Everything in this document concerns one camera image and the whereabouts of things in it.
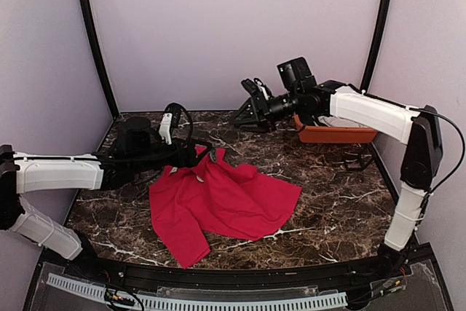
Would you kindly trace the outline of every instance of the table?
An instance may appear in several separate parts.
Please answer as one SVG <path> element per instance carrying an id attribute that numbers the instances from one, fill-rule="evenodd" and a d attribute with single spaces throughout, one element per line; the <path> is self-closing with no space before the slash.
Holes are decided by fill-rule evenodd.
<path id="1" fill-rule="evenodd" d="M 261 173 L 302 187 L 295 213 L 274 235 L 247 242 L 205 233 L 211 253 L 196 269 L 274 269 L 342 262 L 376 255 L 394 210 L 392 195 L 373 163 L 349 172 L 343 156 L 361 145 L 303 144 L 292 121 L 273 133 L 240 131 L 229 125 L 230 111 L 192 112 L 193 137 L 225 148 L 233 166 L 248 163 Z M 117 126 L 130 117 L 146 117 L 156 127 L 162 113 L 122 114 L 100 150 L 115 139 Z M 185 135 L 186 121 L 179 127 Z M 103 258 L 163 267 L 179 267 L 151 226 L 149 186 L 154 173 L 136 185 L 114 191 L 80 191 L 67 226 L 89 237 Z"/>

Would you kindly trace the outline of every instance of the orange bin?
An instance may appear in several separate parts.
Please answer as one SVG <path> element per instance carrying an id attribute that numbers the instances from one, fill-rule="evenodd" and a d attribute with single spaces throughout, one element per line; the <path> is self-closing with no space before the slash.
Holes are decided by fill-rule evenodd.
<path id="1" fill-rule="evenodd" d="M 296 129 L 303 126 L 295 114 Z M 299 133 L 299 140 L 304 143 L 370 143 L 377 131 L 369 127 L 306 127 Z"/>

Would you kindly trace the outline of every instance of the red fabric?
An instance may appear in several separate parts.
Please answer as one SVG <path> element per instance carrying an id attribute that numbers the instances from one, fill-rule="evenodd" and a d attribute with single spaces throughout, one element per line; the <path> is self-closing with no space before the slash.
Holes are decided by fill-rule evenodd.
<path id="1" fill-rule="evenodd" d="M 224 161 L 225 149 L 216 151 L 217 162 L 206 156 L 195 168 L 171 173 L 165 167 L 150 188 L 152 226 L 185 269 L 210 253 L 202 231 L 259 240 L 285 224 L 301 194 L 301 187 L 252 165 L 233 168 Z"/>

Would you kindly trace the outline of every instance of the white wall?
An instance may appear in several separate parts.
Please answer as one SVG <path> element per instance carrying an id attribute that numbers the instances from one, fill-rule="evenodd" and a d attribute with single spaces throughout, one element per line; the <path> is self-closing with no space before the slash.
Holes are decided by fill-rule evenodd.
<path id="1" fill-rule="evenodd" d="M 371 92 L 419 106 L 430 104 L 466 133 L 466 0 L 392 0 Z M 460 143 L 441 123 L 444 157 L 438 179 L 456 164 Z M 404 147 L 377 147 L 399 185 Z M 466 167 L 435 193 L 419 238 L 438 257 L 455 310 L 466 310 Z"/>
<path id="2" fill-rule="evenodd" d="M 36 154 L 94 151 L 111 116 L 79 0 L 0 0 L 0 9 L 0 144 Z M 25 197 L 63 222 L 74 193 Z M 0 309 L 21 310 L 39 254 L 25 238 L 0 232 Z"/>
<path id="3" fill-rule="evenodd" d="M 379 0 L 91 0 L 122 111 L 237 109 L 240 81 L 284 91 L 276 65 L 304 56 L 318 81 L 357 85 Z"/>

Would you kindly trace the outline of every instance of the perforated metal strip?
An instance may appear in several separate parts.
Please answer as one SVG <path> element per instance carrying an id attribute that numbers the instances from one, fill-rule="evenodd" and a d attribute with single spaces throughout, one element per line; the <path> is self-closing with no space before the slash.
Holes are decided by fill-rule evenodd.
<path id="1" fill-rule="evenodd" d="M 49 273 L 47 284 L 94 302 L 105 303 L 103 298 L 105 287 L 102 285 L 80 282 L 52 273 Z M 130 295 L 125 294 L 124 292 L 119 293 L 120 296 L 132 299 Z M 138 298 L 142 301 L 146 310 L 164 311 L 317 311 L 347 306 L 346 293 L 268 302 L 196 302 L 141 294 L 138 294 Z M 136 302 L 132 310 L 140 309 L 141 306 Z"/>

